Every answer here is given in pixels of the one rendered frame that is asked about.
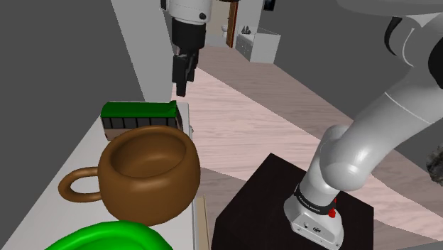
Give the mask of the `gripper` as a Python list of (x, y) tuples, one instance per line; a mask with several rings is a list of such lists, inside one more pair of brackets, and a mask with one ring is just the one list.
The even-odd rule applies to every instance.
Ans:
[(199, 51), (204, 47), (206, 24), (195, 25), (172, 19), (171, 41), (175, 46), (173, 57), (173, 78), (176, 95), (186, 95), (187, 81), (195, 79), (195, 69), (199, 60)]

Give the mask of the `brown door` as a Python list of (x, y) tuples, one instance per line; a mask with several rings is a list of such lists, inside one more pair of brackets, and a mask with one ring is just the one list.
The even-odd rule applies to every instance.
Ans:
[(236, 27), (236, 16), (239, 3), (237, 1), (231, 1), (229, 7), (228, 27), (226, 34), (226, 44), (232, 48), (234, 44), (234, 31)]

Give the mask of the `dark grey rough lump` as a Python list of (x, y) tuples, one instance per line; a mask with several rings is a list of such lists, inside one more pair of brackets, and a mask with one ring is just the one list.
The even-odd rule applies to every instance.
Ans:
[(431, 180), (443, 186), (443, 143), (428, 155), (426, 167)]

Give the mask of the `green topped box, dark panels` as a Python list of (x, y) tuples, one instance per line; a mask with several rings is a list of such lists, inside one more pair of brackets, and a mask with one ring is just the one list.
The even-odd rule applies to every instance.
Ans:
[(100, 118), (107, 141), (122, 133), (144, 126), (170, 126), (183, 131), (183, 122), (175, 100), (168, 103), (107, 102)]

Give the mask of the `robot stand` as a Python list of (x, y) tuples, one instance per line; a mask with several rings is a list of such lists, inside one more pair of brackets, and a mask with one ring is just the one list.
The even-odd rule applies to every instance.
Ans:
[[(269, 154), (217, 217), (212, 250), (327, 250), (295, 233), (283, 211), (304, 175), (303, 169)], [(374, 208), (340, 192), (337, 209), (344, 226), (339, 250), (374, 250)]]

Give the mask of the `white cabinet with drawers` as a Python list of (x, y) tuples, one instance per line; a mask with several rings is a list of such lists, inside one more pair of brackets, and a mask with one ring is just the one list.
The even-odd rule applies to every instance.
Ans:
[(273, 64), (281, 35), (259, 27), (250, 30), (248, 34), (239, 32), (235, 49), (250, 62)]

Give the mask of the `green bowl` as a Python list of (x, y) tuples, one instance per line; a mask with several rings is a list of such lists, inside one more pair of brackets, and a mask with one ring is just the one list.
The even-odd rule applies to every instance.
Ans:
[(154, 229), (128, 221), (100, 222), (81, 228), (46, 250), (173, 250)]

